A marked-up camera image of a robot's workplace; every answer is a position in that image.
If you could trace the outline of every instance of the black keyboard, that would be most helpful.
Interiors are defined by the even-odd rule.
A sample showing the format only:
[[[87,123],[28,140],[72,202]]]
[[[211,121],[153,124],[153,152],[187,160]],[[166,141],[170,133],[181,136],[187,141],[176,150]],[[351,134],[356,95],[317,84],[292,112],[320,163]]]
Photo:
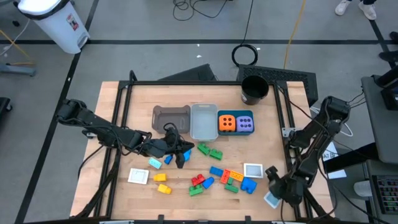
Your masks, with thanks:
[[[383,214],[398,215],[398,176],[372,176]]]

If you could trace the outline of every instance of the orange dice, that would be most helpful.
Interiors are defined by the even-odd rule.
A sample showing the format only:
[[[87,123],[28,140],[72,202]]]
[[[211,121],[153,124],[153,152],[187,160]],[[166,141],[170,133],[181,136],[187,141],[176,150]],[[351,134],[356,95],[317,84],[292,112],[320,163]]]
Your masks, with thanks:
[[[220,131],[234,132],[236,129],[235,117],[232,115],[221,115],[218,118],[218,127]]]

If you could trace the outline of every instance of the concrete floor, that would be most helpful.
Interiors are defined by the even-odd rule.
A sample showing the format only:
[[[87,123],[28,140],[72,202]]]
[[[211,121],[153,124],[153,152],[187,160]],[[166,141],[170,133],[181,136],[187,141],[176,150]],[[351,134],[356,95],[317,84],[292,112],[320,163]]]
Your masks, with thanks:
[[[371,23],[356,3],[350,5],[346,15],[336,16],[334,8],[339,1],[307,0],[295,40],[309,41],[298,42],[290,48],[287,69],[317,74],[320,101],[315,106],[328,95],[350,100],[361,92],[361,77],[381,75],[390,69],[389,64],[377,56],[382,48]],[[11,98],[14,105],[12,113],[0,125],[0,179],[3,180],[0,182],[0,223],[13,223],[16,219],[64,84],[68,86],[71,82],[68,98],[83,100],[89,108],[95,109],[101,82],[125,80],[130,69],[139,80],[157,80],[209,63],[220,80],[236,79],[238,69],[231,61],[231,51],[236,44],[228,43],[238,43],[243,38],[250,1],[227,2],[216,19],[195,14],[185,22],[172,17],[172,0],[75,2],[82,21],[87,21],[90,9],[95,10],[89,29],[92,40],[143,41],[93,42],[83,49],[74,70],[71,67],[74,56],[50,42],[40,44],[37,40],[49,38],[36,24],[30,24],[21,36],[21,40],[26,40],[21,47],[37,63],[37,76],[0,75],[0,96]],[[216,14],[222,4],[223,1],[200,2],[197,8]],[[283,67],[286,41],[273,43],[289,39],[300,4],[295,0],[254,0],[247,40],[265,40],[263,44],[254,44],[260,48],[257,65]],[[377,26],[388,40],[388,33],[398,30],[398,24],[391,22],[398,11],[398,2],[380,1],[376,11]],[[176,16],[186,17],[188,13],[177,12]],[[14,19],[22,26],[14,27],[11,24]],[[0,29],[9,36],[15,37],[25,21],[12,5],[0,8]],[[149,44],[145,40],[158,41]],[[187,40],[185,44],[179,44],[183,40]],[[330,42],[322,45],[318,40]],[[0,36],[0,49],[6,44]],[[237,53],[241,63],[250,62],[251,57],[244,49]],[[13,48],[0,61],[20,62],[24,58]],[[67,75],[73,78],[65,81]],[[339,135],[340,142],[357,148],[374,141],[366,105],[352,110],[348,124],[354,137]],[[25,222],[68,218],[85,147],[86,139],[79,129],[56,127]],[[361,174],[356,174],[359,170],[361,167],[348,169],[349,180],[362,178]],[[368,220],[342,197],[338,200],[337,217],[359,222]],[[364,207],[363,201],[355,202]]]

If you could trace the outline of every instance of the red lego brick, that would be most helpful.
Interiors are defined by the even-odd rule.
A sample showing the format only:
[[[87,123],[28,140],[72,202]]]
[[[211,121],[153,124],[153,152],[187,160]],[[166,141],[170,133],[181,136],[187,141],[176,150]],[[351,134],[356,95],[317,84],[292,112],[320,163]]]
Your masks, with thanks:
[[[192,178],[192,185],[196,186],[198,184],[203,183],[204,181],[205,181],[205,177],[203,175],[199,174],[197,178],[196,177]]]
[[[223,175],[221,176],[220,182],[223,184],[226,184],[228,182],[229,179],[229,173],[231,171],[229,171],[228,169],[225,169],[223,172]]]

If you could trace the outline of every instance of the gray plastic tray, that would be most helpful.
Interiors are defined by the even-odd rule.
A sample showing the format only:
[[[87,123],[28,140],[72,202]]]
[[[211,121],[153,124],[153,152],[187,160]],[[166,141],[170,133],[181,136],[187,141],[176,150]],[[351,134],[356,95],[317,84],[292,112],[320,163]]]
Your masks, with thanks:
[[[152,114],[152,128],[160,134],[165,134],[163,126],[167,123],[176,125],[179,133],[188,133],[190,130],[191,107],[163,108],[155,106]]]
[[[190,134],[191,138],[197,141],[214,141],[218,137],[216,105],[192,105]]]

